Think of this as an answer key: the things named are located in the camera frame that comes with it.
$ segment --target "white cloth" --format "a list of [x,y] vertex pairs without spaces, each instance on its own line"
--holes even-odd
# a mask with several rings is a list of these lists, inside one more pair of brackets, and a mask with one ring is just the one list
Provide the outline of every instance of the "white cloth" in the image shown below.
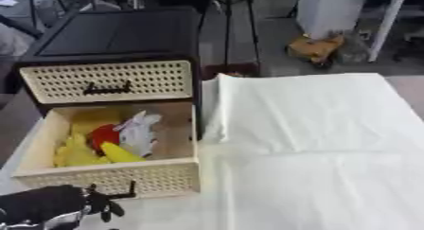
[[[208,85],[219,94],[200,145],[202,193],[124,201],[124,218],[80,229],[422,229],[424,124],[383,78]],[[25,143],[1,171],[3,192]]]
[[376,74],[237,79],[220,76],[205,139],[260,153],[424,150],[424,124]]

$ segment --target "table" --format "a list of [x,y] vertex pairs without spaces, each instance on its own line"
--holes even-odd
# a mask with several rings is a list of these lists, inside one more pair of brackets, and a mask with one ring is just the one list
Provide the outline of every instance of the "table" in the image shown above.
[[[399,93],[408,99],[414,106],[415,110],[424,108],[424,100],[420,98],[419,93],[424,84],[424,77],[400,77],[390,78],[389,81],[397,88]],[[204,103],[203,111],[205,112],[205,120],[210,117],[210,109],[216,101],[217,84],[210,81],[203,84]],[[5,194],[22,189],[22,186],[12,182],[9,179],[10,173],[16,167],[19,158],[22,156],[28,142],[33,137],[34,132],[41,125],[39,120],[31,132],[26,136],[16,152],[11,156],[4,168],[0,171],[0,194]],[[212,188],[217,184],[214,182],[212,168],[215,168],[212,161],[202,162],[203,166],[203,192],[202,194],[189,195],[177,198],[165,199],[147,199],[147,200],[125,200],[122,205],[127,210],[124,219],[113,219],[108,224],[101,224],[99,216],[90,216],[82,222],[81,229],[102,229],[119,228],[119,229],[224,229],[223,224],[231,224],[225,212],[224,205],[217,201],[216,195],[212,192]]]

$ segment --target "floor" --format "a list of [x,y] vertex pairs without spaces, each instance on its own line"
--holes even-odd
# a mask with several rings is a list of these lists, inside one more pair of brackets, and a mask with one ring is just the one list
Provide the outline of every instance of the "floor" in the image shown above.
[[[0,12],[18,19],[28,19],[27,0],[18,0],[19,5],[11,9],[1,8]],[[335,64],[330,70],[316,70],[308,63],[300,62],[285,55],[284,47],[301,34],[294,19],[278,18],[287,14],[296,0],[255,0],[254,10],[259,37],[263,77],[297,76],[345,72],[376,72],[384,76],[424,74],[424,61],[407,59],[396,63],[391,60],[391,51],[385,47],[380,59],[374,63],[360,65]],[[78,7],[84,0],[65,0],[66,4]],[[245,3],[233,6],[231,33],[231,62],[253,62],[255,53]],[[202,65],[219,64],[223,60],[225,15],[212,7],[207,16],[200,39]]]

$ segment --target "yellow banana toy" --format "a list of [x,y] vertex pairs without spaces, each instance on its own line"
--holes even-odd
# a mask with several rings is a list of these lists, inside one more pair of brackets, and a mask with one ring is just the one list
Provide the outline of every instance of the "yellow banana toy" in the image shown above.
[[116,144],[110,142],[104,142],[100,145],[106,157],[108,157],[114,163],[129,163],[129,162],[141,162],[146,161],[145,158],[130,153],[127,150],[122,149]]
[[56,167],[91,166],[110,164],[107,157],[98,157],[85,143],[82,134],[75,133],[66,139],[66,146],[58,148],[54,159]]

